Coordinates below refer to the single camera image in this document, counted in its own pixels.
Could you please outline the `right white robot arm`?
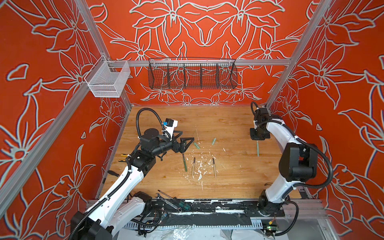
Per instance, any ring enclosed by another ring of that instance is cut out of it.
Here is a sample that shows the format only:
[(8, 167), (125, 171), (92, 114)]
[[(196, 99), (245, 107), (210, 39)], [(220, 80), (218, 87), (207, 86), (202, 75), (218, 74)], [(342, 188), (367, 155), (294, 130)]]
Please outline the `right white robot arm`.
[[(289, 193), (297, 187), (322, 189), (332, 182), (334, 169), (331, 161), (316, 145), (304, 141), (280, 116), (271, 114), (256, 102), (251, 102), (251, 111), (254, 116), (254, 127), (250, 129), (251, 139), (263, 141), (274, 136), (282, 152), (277, 179), (259, 197), (258, 209), (261, 215), (267, 217), (276, 213), (288, 201)], [(327, 178), (321, 184), (307, 184), (308, 180), (317, 176), (319, 157), (326, 164)]]

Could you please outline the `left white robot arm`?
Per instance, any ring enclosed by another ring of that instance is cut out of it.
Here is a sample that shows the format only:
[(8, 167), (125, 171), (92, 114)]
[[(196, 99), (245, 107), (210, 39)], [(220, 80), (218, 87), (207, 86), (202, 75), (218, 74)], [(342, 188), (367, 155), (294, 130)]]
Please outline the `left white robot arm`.
[[(141, 132), (140, 116), (151, 112), (161, 125), (161, 129), (150, 128)], [(146, 229), (154, 230), (162, 221), (165, 211), (152, 209), (152, 198), (138, 192), (126, 200), (155, 165), (169, 151), (183, 154), (194, 142), (194, 138), (184, 138), (177, 131), (178, 121), (167, 118), (161, 120), (151, 108), (142, 108), (136, 115), (136, 130), (139, 143), (125, 158), (126, 167), (106, 193), (84, 213), (77, 212), (71, 220), (70, 240), (111, 240), (129, 222), (138, 224), (140, 234)]]

